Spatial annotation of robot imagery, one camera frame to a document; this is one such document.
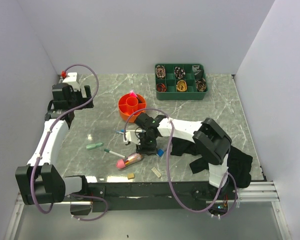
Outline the orange round organizer container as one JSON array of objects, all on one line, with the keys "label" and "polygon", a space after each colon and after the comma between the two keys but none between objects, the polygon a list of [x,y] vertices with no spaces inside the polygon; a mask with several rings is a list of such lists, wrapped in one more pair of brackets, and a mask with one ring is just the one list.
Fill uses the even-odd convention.
[{"label": "orange round organizer container", "polygon": [[120,117],[126,121],[130,115],[147,106],[146,100],[140,94],[132,96],[130,93],[123,95],[118,101],[118,112]]}]

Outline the pink cap black highlighter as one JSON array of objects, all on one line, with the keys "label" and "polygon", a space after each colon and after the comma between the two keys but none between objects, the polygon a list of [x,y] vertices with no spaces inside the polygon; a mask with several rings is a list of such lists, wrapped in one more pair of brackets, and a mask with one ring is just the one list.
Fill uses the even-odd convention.
[{"label": "pink cap black highlighter", "polygon": [[140,98],[136,93],[129,93],[129,96],[136,98],[139,104],[146,103],[146,101],[143,98]]}]

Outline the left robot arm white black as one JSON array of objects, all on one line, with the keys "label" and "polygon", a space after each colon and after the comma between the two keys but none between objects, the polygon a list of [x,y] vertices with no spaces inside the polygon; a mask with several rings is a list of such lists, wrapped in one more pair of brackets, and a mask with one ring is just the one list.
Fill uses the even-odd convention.
[{"label": "left robot arm white black", "polygon": [[56,162],[62,142],[78,110],[94,107],[91,88],[84,86],[86,96],[70,83],[52,86],[53,99],[44,116],[44,130],[39,144],[25,166],[19,166],[15,178],[19,192],[26,205],[60,203],[65,196],[73,195],[78,201],[90,195],[84,175],[61,177]]}]

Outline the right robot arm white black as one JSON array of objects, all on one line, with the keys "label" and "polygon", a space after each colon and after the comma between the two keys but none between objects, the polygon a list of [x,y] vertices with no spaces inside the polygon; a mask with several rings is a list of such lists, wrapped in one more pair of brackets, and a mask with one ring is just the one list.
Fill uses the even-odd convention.
[{"label": "right robot arm white black", "polygon": [[171,155],[181,156],[187,153],[201,156],[191,163],[193,173],[202,171],[195,170],[195,165],[207,164],[210,196],[221,199],[227,193],[227,177],[224,175],[228,173],[227,161],[232,140],[212,118],[207,117],[204,121],[186,121],[164,115],[152,118],[142,112],[134,123],[145,131],[137,137],[138,153],[155,155],[158,153],[157,138],[172,136]]}]

